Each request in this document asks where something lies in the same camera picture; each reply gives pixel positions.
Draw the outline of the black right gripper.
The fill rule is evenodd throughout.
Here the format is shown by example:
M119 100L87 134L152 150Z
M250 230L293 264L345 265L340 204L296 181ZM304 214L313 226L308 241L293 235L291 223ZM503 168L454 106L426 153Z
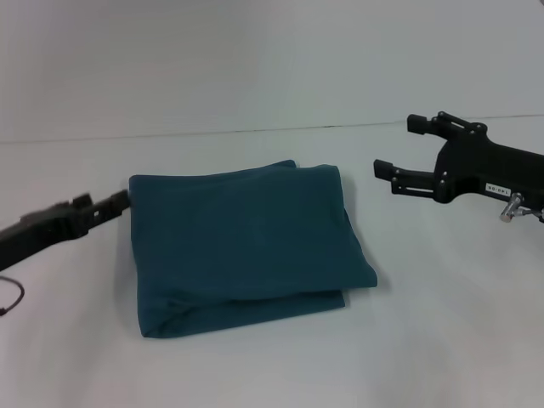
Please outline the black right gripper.
M394 195L434 198L450 203L464 194L508 201L519 193L524 205L543 203L543 156L492 142L482 124L440 111L430 119L410 114L407 131L446 140L431 172L406 170L381 160L373 162L377 179L390 183Z

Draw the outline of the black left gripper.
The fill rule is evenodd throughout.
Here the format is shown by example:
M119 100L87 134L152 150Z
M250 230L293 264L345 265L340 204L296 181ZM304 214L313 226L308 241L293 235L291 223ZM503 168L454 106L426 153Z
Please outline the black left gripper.
M79 239L91 229L121 217L130 207L128 190L94 202L90 194L75 198L68 207L52 207L25 216L1 230L1 271L48 247Z

